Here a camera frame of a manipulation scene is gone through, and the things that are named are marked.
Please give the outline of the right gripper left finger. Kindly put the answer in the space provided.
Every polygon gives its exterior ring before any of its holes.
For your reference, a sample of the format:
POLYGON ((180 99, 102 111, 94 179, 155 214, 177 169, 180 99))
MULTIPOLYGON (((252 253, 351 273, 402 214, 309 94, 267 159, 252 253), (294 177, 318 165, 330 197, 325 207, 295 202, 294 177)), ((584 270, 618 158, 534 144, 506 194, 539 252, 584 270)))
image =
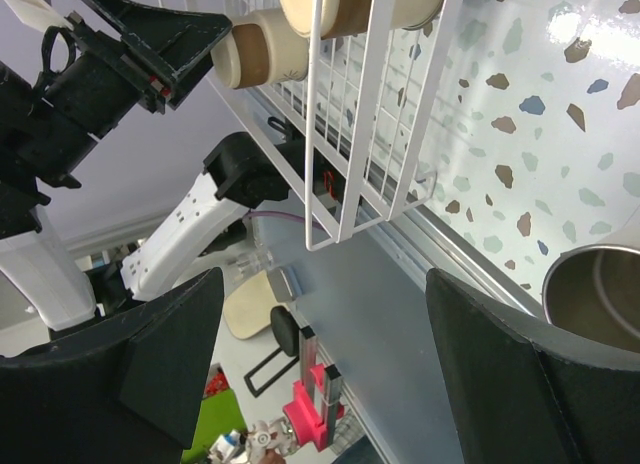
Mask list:
POLYGON ((223 302, 223 272, 213 268, 2 358, 2 462, 179 462, 193 442, 223 302))

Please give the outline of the steel cup with cork base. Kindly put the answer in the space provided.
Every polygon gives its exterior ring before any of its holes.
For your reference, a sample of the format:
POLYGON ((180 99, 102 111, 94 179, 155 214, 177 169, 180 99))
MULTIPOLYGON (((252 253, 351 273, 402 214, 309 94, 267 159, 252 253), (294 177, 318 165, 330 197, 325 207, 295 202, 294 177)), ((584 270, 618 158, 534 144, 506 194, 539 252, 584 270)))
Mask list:
MULTIPOLYGON (((291 28, 300 36, 311 35, 312 0, 279 0, 291 28)), ((392 9, 391 28, 419 29, 439 12, 444 0, 385 0, 392 9)), ((357 35, 367 31, 372 0, 322 0, 320 35, 323 39, 357 35)))

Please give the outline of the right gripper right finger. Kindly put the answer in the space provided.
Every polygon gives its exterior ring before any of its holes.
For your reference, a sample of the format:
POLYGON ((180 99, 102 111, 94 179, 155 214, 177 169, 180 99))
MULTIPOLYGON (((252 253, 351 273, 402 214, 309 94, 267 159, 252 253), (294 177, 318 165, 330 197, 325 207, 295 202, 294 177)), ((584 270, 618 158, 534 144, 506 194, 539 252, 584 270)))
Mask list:
POLYGON ((431 269, 431 329, 467 463, 636 463, 639 356, 431 269))

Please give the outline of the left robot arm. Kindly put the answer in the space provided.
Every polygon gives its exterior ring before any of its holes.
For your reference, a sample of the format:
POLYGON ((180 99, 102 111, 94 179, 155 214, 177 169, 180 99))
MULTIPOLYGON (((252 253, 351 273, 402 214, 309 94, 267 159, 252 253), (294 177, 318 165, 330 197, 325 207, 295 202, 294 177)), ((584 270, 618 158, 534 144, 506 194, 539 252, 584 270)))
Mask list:
POLYGON ((1 13, 1 273, 54 332, 92 321, 98 299, 69 246, 157 210, 164 223, 111 268, 119 300, 164 294, 209 242, 286 181, 246 133, 226 137, 176 209, 186 142, 133 113, 177 108, 240 24, 219 10, 82 0, 100 18, 48 0, 4 0, 1 13))

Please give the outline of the steel cup front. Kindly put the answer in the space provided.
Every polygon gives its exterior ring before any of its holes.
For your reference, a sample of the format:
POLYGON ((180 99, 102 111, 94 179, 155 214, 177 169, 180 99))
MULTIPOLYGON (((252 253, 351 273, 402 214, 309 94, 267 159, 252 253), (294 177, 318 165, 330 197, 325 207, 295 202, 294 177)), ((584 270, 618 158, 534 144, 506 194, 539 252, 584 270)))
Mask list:
POLYGON ((613 347, 639 350, 639 227, 564 252, 542 287, 546 320, 613 347))

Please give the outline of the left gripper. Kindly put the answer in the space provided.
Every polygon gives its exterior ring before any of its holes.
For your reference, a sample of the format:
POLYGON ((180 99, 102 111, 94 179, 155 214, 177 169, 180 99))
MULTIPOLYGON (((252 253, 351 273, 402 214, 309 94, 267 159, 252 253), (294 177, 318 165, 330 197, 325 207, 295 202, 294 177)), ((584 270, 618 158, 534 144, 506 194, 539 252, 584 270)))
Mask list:
POLYGON ((178 108, 213 67, 211 51, 232 29, 224 14, 178 11, 131 0, 81 0, 119 34, 79 15, 43 30, 42 71, 32 90, 34 139, 73 133, 103 138, 136 104, 178 108))

